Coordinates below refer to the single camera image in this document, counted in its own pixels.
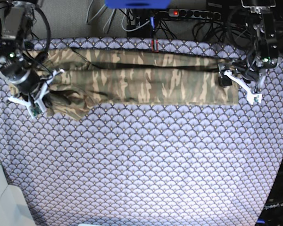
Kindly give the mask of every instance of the blue scale pattern fabric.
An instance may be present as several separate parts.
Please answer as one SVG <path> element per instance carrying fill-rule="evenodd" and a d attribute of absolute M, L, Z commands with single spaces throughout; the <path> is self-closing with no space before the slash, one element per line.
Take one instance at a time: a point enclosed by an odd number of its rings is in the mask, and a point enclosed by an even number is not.
<path fill-rule="evenodd" d="M 36 41 L 41 49 L 44 41 Z M 150 49 L 150 40 L 54 39 L 51 48 Z M 231 46 L 160 40 L 161 51 L 244 57 Z M 102 104 L 80 121 L 31 120 L 5 102 L 0 160 L 39 226 L 251 226 L 283 157 L 283 57 L 250 106 Z"/>

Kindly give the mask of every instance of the folded garment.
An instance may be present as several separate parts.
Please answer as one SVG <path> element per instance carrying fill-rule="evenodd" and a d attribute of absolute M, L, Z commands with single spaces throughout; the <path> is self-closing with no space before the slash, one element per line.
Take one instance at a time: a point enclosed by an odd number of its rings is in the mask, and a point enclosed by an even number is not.
<path fill-rule="evenodd" d="M 224 60 L 169 53 L 122 50 L 59 49 L 44 65 L 63 68 L 50 86 L 49 115 L 60 112 L 78 120 L 101 103 L 137 105 L 234 105 L 238 86 L 218 84 Z M 40 76 L 46 72 L 38 71 Z"/>

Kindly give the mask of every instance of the gray floor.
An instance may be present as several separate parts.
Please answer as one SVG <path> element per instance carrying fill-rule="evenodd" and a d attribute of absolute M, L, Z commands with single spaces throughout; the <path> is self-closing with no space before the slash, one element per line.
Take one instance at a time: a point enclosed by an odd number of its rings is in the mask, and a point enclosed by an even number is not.
<path fill-rule="evenodd" d="M 112 9 L 107 9 L 100 19 L 94 20 L 91 25 L 85 25 L 87 8 L 91 0 L 45 0 L 42 10 L 48 18 L 52 30 L 53 38 L 73 38 L 73 37 L 126 37 L 126 32 L 122 30 L 121 21 L 123 14 L 117 12 L 109 34 L 102 32 L 104 24 L 112 13 Z M 91 18 L 104 4 L 104 0 L 96 0 Z M 205 0 L 172 0 L 171 7 L 187 9 L 205 9 Z M 45 38 L 46 31 L 42 20 L 37 17 L 38 22 L 34 26 L 35 33 L 40 38 Z M 191 29 L 194 23 L 168 22 L 170 30 L 176 33 L 182 40 L 191 40 Z M 158 38 L 165 38 L 163 33 L 158 33 Z"/>

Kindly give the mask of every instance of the metal bracket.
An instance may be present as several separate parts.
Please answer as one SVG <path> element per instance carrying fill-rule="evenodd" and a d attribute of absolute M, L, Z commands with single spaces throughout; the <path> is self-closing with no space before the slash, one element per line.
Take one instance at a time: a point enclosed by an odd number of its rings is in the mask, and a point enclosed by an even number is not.
<path fill-rule="evenodd" d="M 43 83 L 40 91 L 38 92 L 38 94 L 36 95 L 36 97 L 34 98 L 34 104 L 37 106 L 37 108 L 32 108 L 32 103 L 30 101 L 25 101 L 22 99 L 19 99 L 15 96 L 13 97 L 9 97 L 8 100 L 10 102 L 13 102 L 15 104 L 19 104 L 19 105 L 23 105 L 27 108 L 29 115 L 34 119 L 36 117 L 36 115 L 39 113 L 39 110 L 42 113 L 46 112 L 46 106 L 43 102 L 43 98 L 45 95 L 47 95 L 49 93 L 48 87 L 49 84 L 52 83 L 53 79 L 59 75 L 64 73 L 65 71 L 63 69 L 60 69 L 59 71 L 54 70 L 52 73 L 52 78 L 47 80 L 45 83 Z"/>
<path fill-rule="evenodd" d="M 243 80 L 238 79 L 237 77 L 233 76 L 233 73 L 231 70 L 224 71 L 223 75 L 226 75 L 231 80 L 238 83 L 238 85 L 240 85 L 247 92 L 246 99 L 251 105 L 254 105 L 255 102 L 259 104 L 262 102 L 262 98 L 263 98 L 262 93 L 253 93 L 250 87 Z"/>

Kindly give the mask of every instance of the blue device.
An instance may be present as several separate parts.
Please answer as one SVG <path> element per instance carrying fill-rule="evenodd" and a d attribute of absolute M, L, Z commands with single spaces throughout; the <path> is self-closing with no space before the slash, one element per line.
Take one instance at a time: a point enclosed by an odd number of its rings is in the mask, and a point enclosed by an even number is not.
<path fill-rule="evenodd" d="M 165 9 L 170 0 L 106 0 L 109 8 L 151 8 Z"/>

